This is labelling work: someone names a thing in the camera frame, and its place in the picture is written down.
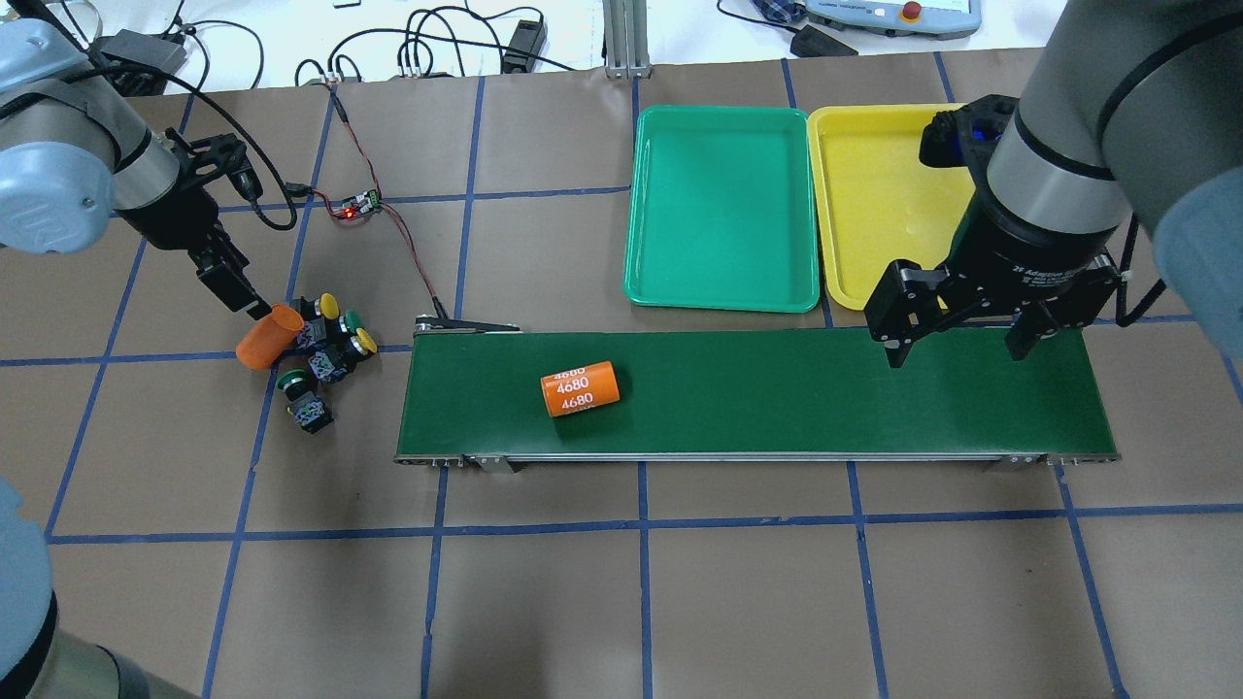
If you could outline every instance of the table surface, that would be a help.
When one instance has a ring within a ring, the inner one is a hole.
[[[454,315],[544,332],[838,328],[863,318],[832,302],[766,315],[625,299],[635,116],[1018,93],[1037,57],[339,95]],[[368,187],[323,88],[219,98],[286,178],[334,197]],[[134,104],[188,136],[225,128],[180,96]],[[140,245],[119,220],[78,255],[0,251],[0,475],[46,527],[62,626],[181,687],[218,699],[1018,699],[1243,685],[1238,368],[1176,295],[1125,331],[1084,331],[1115,464],[561,464],[496,478],[392,463],[411,325],[430,311],[393,225],[341,228],[311,205],[276,233],[227,185],[213,192],[265,295],[332,291],[383,345],[327,392],[337,423],[318,435],[295,427],[275,374],[234,359],[250,323],[184,255]],[[1136,284],[1155,274],[1140,248]]]

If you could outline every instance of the black cable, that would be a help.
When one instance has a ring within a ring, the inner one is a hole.
[[[1157,299],[1166,290],[1165,280],[1158,279],[1152,289],[1140,299],[1140,302],[1135,305],[1130,311],[1126,310],[1126,272],[1131,271],[1131,257],[1135,255],[1135,241],[1140,233],[1140,219],[1131,214],[1131,223],[1126,226],[1126,243],[1122,244],[1122,257],[1119,261],[1117,271],[1122,272],[1124,277],[1121,284],[1117,285],[1117,296],[1114,303],[1114,322],[1117,327],[1127,327],[1135,325],[1135,321],[1144,317],[1144,313],[1149,312],[1152,303],[1156,303]]]
[[[436,66],[436,55],[435,55],[435,52],[431,51],[431,46],[428,46],[428,42],[424,41],[424,40],[421,40],[421,39],[406,39],[405,44],[403,44],[401,46],[398,47],[398,50],[397,50],[397,67],[398,67],[398,70],[406,68],[411,73],[414,72],[414,65],[411,65],[409,62],[403,62],[403,60],[406,57],[405,49],[406,49],[406,46],[409,46],[411,44],[415,45],[414,46],[414,55],[415,55],[414,62],[415,63],[419,63],[419,58],[418,58],[418,56],[419,56],[419,46],[423,46],[424,49],[428,50],[428,73],[433,72],[435,70],[435,66]]]
[[[358,78],[358,82],[363,82],[363,72],[358,70],[358,63],[344,53],[337,56],[337,75],[341,76],[341,80],[346,80],[346,71],[341,70],[342,61],[349,61],[349,65],[354,67],[354,77]]]
[[[73,12],[70,11],[70,4],[66,2],[65,0],[61,0],[61,9],[65,10],[65,16],[70,19],[70,24],[73,25],[73,29],[82,37],[82,44],[86,46],[91,46],[91,37],[87,36],[85,31],[82,31],[82,25],[77,24],[77,19],[75,19]]]
[[[789,25],[782,25],[782,24],[771,22],[771,21],[767,21],[767,20],[757,20],[757,19],[753,19],[753,17],[745,17],[742,15],[736,15],[736,14],[726,10],[725,7],[722,7],[721,6],[721,0],[716,0],[716,11],[721,12],[722,15],[725,15],[727,17],[733,17],[736,20],[742,20],[745,22],[751,22],[753,25],[773,26],[773,27],[777,27],[777,29],[783,29],[783,30],[786,30],[786,31],[788,31],[791,34],[798,34],[798,30],[794,29],[794,27],[792,27],[792,26],[789,26]]]
[[[308,65],[314,66],[314,70],[319,71],[319,78],[323,80],[322,85],[327,86],[328,73],[324,72],[323,66],[319,65],[319,61],[316,61],[314,58],[303,58],[302,62],[298,63],[298,67],[293,68],[293,86],[298,87],[302,85],[301,82],[298,82],[298,76],[302,73],[302,68]]]
[[[497,65],[496,72],[501,72],[501,67],[505,65],[505,51],[503,51],[503,47],[501,45],[501,37],[496,34],[496,27],[492,26],[492,22],[490,22],[486,19],[481,17],[480,15],[475,14],[472,10],[467,10],[465,7],[457,7],[455,5],[441,5],[439,7],[434,7],[433,10],[430,10],[430,12],[443,12],[443,11],[449,11],[449,10],[455,10],[457,12],[465,12],[472,20],[476,20],[480,24],[482,24],[485,27],[487,27],[488,34],[492,35],[492,42],[496,45],[496,65]],[[415,39],[418,39],[423,34],[423,24],[428,21],[428,16],[424,16],[421,20],[419,20],[419,26],[415,27],[415,30],[414,30]],[[441,17],[440,21],[444,22],[445,21],[444,17]],[[457,35],[451,34],[451,32],[450,32],[450,36],[452,36],[454,39],[457,37]],[[460,51],[460,49],[457,49],[456,45],[454,46],[454,49],[459,51],[459,61],[457,62],[461,63],[461,51]],[[465,77],[465,76],[466,76],[466,68],[462,67],[462,77]]]
[[[165,27],[164,31],[162,31],[159,34],[160,39],[168,39],[168,35],[169,35],[169,32],[173,31],[173,27],[175,27],[177,25],[181,24],[180,22],[180,19],[181,19],[181,7],[184,7],[184,6],[185,6],[185,0],[180,0],[177,4],[177,9],[173,10],[173,19],[168,21],[168,27]]]
[[[231,26],[231,27],[240,29],[240,30],[245,31],[246,34],[249,34],[249,35],[251,35],[251,36],[255,37],[255,44],[259,46],[259,72],[255,73],[255,80],[254,80],[254,82],[250,83],[250,88],[255,90],[256,87],[259,87],[259,81],[264,77],[264,62],[266,60],[266,56],[264,53],[264,40],[259,37],[259,34],[256,34],[255,30],[250,29],[246,25],[241,25],[241,24],[237,24],[237,22],[234,22],[234,21],[229,21],[229,20],[199,20],[196,22],[190,22],[190,24],[188,24],[185,26],[200,27],[203,25],[224,25],[224,26]]]
[[[462,5],[465,5],[467,10],[471,10],[470,0],[462,0]],[[532,12],[534,12],[536,15],[539,16],[539,24],[543,24],[543,10],[541,10],[539,7],[532,7],[531,5],[518,5],[517,7],[510,7],[508,10],[506,10],[503,12],[497,12],[495,15],[486,15],[484,19],[485,20],[495,20],[495,19],[498,19],[498,17],[503,17],[505,15],[512,15],[513,12],[518,12],[521,10],[531,10]]]
[[[337,55],[337,52],[341,51],[341,47],[344,46],[347,42],[353,41],[355,39],[358,39],[359,36],[367,36],[368,34],[405,34],[405,35],[410,35],[410,34],[414,34],[414,32],[405,31],[405,30],[401,30],[401,29],[389,29],[389,27],[375,27],[375,29],[364,29],[362,31],[355,31],[354,34],[351,34],[346,39],[342,39],[339,42],[337,42],[337,46],[333,47],[332,53],[328,55],[329,58],[334,57]],[[487,44],[487,42],[484,42],[484,41],[467,41],[465,39],[447,39],[447,37],[444,37],[444,36],[431,36],[431,35],[426,35],[426,34],[423,35],[421,39],[428,39],[428,40],[433,40],[433,41],[454,41],[454,42],[457,42],[457,44],[462,44],[465,46],[482,46],[484,49],[496,49],[496,47],[500,47],[500,49],[508,50],[508,51],[511,51],[513,53],[517,53],[518,56],[525,56],[527,58],[534,58],[537,61],[543,61],[544,63],[548,63],[549,66],[553,66],[553,67],[557,67],[557,68],[562,68],[562,70],[566,70],[566,71],[573,71],[574,70],[574,68],[567,66],[566,63],[559,63],[557,61],[553,61],[552,58],[547,58],[547,57],[541,56],[538,53],[531,53],[531,52],[527,52],[527,51],[521,51],[518,49],[513,49],[513,47],[510,47],[510,46],[500,46],[498,44]]]
[[[177,77],[175,75],[170,75],[162,70],[152,68],[149,66],[140,66],[138,63],[119,63],[116,66],[92,68],[89,71],[85,71],[75,76],[67,77],[65,78],[65,82],[75,83],[75,82],[81,82],[83,80],[89,80],[92,77],[121,75],[127,72],[149,75],[153,77],[158,77],[160,80],[169,81],[173,85],[180,86],[183,90],[189,91],[190,95],[194,95],[196,100],[201,100],[208,107],[211,107],[218,114],[221,116],[221,118],[229,122],[229,126],[231,126],[234,129],[237,131],[237,134],[241,136],[242,141],[249,143],[250,147],[255,149],[255,154],[259,155],[259,159],[262,160],[264,165],[267,167],[267,172],[272,173],[272,179],[276,180],[276,185],[281,189],[281,194],[285,197],[285,205],[290,210],[290,223],[277,224],[272,221],[264,214],[262,209],[259,208],[257,201],[250,203],[251,209],[255,211],[255,215],[259,216],[259,220],[264,221],[264,225],[266,225],[267,228],[275,230],[293,230],[293,226],[296,226],[298,223],[298,210],[297,206],[293,205],[293,199],[290,197],[287,183],[285,182],[285,178],[281,177],[281,173],[276,169],[276,164],[272,163],[272,159],[267,157],[267,153],[255,141],[255,137],[251,136],[249,131],[246,131],[246,127],[237,123],[237,119],[235,119],[234,116],[230,114],[227,109],[218,104],[215,100],[209,97],[201,90],[198,90],[196,87]]]
[[[199,39],[199,32],[194,31],[194,27],[190,27],[190,31],[183,31],[181,34],[194,40],[194,42],[199,45],[199,52],[203,53],[203,75],[199,76],[199,85],[195,86],[195,90],[203,90],[203,83],[208,82],[208,73],[211,72],[211,57],[208,56],[208,47],[203,45],[203,40]]]
[[[444,15],[441,15],[436,10],[415,10],[415,11],[410,12],[405,17],[405,32],[406,32],[406,35],[411,34],[410,27],[414,26],[414,16],[419,15],[419,14],[423,14],[424,17],[421,20],[419,20],[419,30],[413,32],[414,39],[415,40],[419,39],[419,32],[423,31],[423,22],[425,22],[428,20],[428,17],[436,17],[438,20],[440,20],[440,24],[445,25],[445,30],[449,31],[449,36],[452,37],[452,41],[454,41],[454,52],[457,55],[457,70],[460,71],[460,75],[462,77],[465,77],[466,76],[466,62],[462,61],[462,50],[461,50],[461,46],[457,44],[457,41],[459,41],[457,40],[457,32],[454,31],[452,25],[449,24],[449,20],[446,20],[444,17]],[[409,60],[410,60],[410,55],[406,53],[406,61],[409,61]],[[419,66],[419,51],[418,51],[418,49],[415,49],[415,52],[414,52],[414,65],[416,67]]]

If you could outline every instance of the conveyor belt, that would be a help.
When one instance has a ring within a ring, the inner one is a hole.
[[[1024,362],[1004,328],[901,369],[866,330],[418,335],[398,463],[1116,458],[1083,337]],[[539,377],[610,359],[619,403],[552,419]]]

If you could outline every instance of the gray robot arm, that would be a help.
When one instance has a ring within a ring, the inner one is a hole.
[[[977,192],[945,262],[895,260],[869,300],[891,366],[973,316],[1014,316],[1014,358],[1091,322],[1119,285],[1105,243],[1129,208],[1166,282],[1243,357],[1241,73],[1243,1],[1070,0],[1017,106],[986,98],[925,132],[921,159],[967,165]]]
[[[229,177],[257,206],[262,189],[245,144],[231,134],[158,136],[98,72],[47,22],[0,25],[0,244],[75,252],[116,210],[153,246],[185,250],[231,311],[267,315],[203,187]]]

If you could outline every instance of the metal frame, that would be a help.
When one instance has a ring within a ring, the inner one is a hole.
[[[646,0],[604,0],[604,75],[649,77]]]

